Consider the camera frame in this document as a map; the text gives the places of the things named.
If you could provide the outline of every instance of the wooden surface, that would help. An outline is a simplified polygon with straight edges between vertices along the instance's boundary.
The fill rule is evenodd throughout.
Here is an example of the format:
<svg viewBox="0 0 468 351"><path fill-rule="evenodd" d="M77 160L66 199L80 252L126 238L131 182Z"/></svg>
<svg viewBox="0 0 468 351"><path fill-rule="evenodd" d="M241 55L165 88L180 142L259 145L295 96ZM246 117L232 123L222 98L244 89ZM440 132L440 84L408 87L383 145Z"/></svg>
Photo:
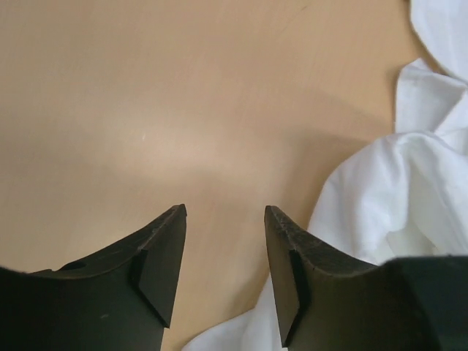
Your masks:
<svg viewBox="0 0 468 351"><path fill-rule="evenodd" d="M36 271L186 203L163 350L253 306L263 210L306 225L392 131L404 0L3 0L0 264Z"/></svg>

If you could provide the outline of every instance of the white cloth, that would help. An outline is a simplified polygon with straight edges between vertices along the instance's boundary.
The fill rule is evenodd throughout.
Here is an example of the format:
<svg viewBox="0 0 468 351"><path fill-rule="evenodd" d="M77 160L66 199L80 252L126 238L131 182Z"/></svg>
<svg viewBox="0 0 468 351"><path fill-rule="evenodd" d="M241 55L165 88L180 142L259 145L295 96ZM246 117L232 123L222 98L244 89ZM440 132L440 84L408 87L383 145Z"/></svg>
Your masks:
<svg viewBox="0 0 468 351"><path fill-rule="evenodd" d="M451 77L422 60L401 71L395 134L326 181L308 231L361 260L468 253L468 1L413 0L412 23ZM280 351L271 278L257 306L184 351Z"/></svg>

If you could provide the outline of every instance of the white towel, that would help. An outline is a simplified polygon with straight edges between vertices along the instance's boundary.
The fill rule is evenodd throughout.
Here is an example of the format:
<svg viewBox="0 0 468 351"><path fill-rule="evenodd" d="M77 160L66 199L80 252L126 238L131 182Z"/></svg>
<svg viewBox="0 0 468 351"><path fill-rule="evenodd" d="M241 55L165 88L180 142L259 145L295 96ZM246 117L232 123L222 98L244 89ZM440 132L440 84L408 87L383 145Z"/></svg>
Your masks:
<svg viewBox="0 0 468 351"><path fill-rule="evenodd" d="M326 181L308 231L361 260L468 253L468 1L412 0L413 27L449 75L422 60L401 71L395 134ZM184 351L280 351L271 278L256 307Z"/></svg>

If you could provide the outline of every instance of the tan surface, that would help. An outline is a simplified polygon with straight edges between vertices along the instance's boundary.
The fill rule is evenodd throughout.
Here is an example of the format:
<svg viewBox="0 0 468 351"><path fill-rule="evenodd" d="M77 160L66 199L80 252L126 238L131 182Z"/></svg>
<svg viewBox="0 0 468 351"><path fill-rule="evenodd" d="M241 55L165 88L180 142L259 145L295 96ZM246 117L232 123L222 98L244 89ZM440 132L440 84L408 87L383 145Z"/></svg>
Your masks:
<svg viewBox="0 0 468 351"><path fill-rule="evenodd" d="M403 0L0 2L0 263L57 268L186 203L163 350L254 303L263 209L302 225L389 133Z"/></svg>

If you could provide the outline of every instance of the garment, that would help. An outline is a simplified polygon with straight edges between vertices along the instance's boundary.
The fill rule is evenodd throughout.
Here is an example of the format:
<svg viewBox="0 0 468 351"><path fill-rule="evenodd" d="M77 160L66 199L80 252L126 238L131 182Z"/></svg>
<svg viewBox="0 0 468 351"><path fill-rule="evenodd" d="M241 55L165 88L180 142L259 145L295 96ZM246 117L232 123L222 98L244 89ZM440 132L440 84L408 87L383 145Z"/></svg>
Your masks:
<svg viewBox="0 0 468 351"><path fill-rule="evenodd" d="M308 227L374 264L468 253L468 1L413 0L411 11L415 31L451 76L432 72L422 60L403 68L395 134L331 174ZM281 349L269 278L252 311L201 334L184 351Z"/></svg>

